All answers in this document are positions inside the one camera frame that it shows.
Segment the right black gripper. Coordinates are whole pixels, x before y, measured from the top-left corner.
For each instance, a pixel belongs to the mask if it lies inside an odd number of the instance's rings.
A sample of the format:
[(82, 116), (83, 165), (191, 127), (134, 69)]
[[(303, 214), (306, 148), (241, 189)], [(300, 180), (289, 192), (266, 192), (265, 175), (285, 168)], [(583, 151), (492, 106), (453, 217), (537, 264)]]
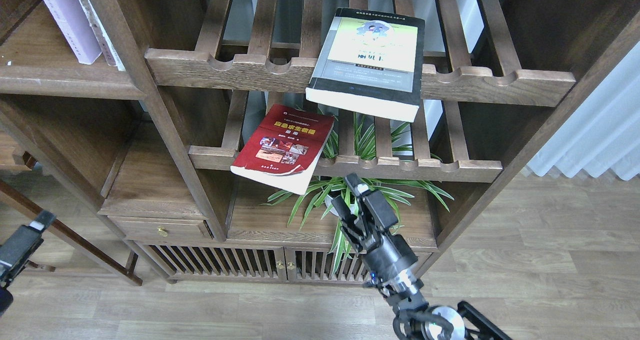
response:
[(393, 208), (379, 190), (368, 190), (356, 173), (348, 174), (344, 180), (352, 194), (366, 198), (359, 206), (359, 215), (357, 208), (345, 203), (342, 196), (332, 199), (343, 234), (356, 252), (365, 252), (362, 260), (376, 285), (400, 283), (398, 276), (408, 274), (418, 257), (402, 235), (391, 234), (390, 228), (398, 223)]

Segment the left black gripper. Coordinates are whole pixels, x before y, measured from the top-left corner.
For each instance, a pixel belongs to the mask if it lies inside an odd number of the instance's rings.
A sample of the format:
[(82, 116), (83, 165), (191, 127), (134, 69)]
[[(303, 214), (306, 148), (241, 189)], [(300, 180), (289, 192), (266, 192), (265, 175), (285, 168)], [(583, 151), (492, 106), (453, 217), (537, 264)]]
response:
[(29, 226), (21, 225), (0, 249), (0, 314), (13, 303), (13, 295), (7, 290), (10, 283), (24, 269), (29, 257), (42, 244), (42, 233), (57, 220), (50, 211), (42, 210)]

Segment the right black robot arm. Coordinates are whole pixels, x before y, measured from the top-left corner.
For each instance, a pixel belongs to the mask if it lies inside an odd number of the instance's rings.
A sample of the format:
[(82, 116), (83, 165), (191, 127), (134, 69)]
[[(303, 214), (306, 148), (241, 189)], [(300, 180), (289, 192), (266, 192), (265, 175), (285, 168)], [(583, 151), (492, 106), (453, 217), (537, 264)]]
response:
[(400, 339), (507, 339), (498, 326), (466, 301), (431, 306), (421, 293), (423, 282), (414, 276), (418, 261), (402, 235), (390, 229), (398, 223), (384, 195), (352, 173), (345, 184), (354, 194), (353, 214), (340, 196), (333, 199), (348, 238), (370, 272), (368, 287), (377, 288), (394, 312), (393, 329)]

